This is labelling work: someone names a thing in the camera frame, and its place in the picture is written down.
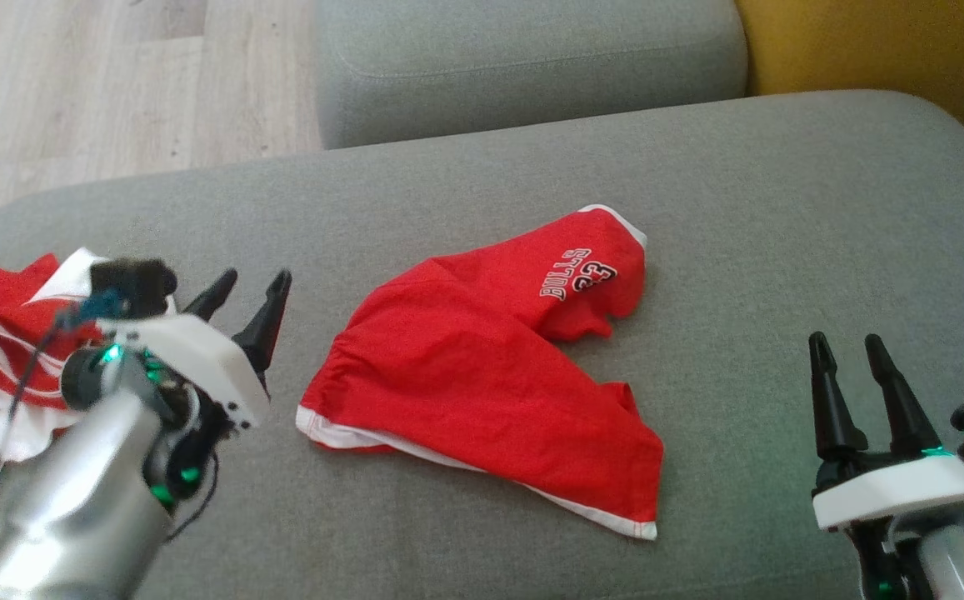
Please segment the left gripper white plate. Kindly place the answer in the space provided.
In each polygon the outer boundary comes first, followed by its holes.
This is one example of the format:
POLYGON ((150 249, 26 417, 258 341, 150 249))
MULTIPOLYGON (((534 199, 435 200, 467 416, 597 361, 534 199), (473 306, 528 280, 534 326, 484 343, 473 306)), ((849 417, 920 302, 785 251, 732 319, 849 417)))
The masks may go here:
POLYGON ((157 419, 152 440, 139 444, 140 468, 164 505, 193 497, 219 443, 264 424, 271 413, 266 372, 292 274, 280 270, 250 322, 227 337, 209 322, 237 278, 237 269, 223 271, 184 312, 97 320, 104 341, 71 353, 60 376, 60 393, 73 410, 134 399, 140 415, 157 419))

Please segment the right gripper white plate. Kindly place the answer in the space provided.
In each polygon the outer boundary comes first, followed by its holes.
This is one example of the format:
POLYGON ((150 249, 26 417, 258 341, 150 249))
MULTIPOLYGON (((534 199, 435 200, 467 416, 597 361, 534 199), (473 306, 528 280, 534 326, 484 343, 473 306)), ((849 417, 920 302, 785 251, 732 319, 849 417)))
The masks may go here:
MULTIPOLYGON (((848 410, 826 335, 808 338, 817 456, 840 461, 869 448, 848 410)), ((882 389, 890 452, 919 458, 942 449, 935 428, 882 338, 865 337, 882 389)), ((964 599, 964 461, 936 455, 878 468, 814 495, 820 529, 840 532, 858 556, 862 599, 964 599)))

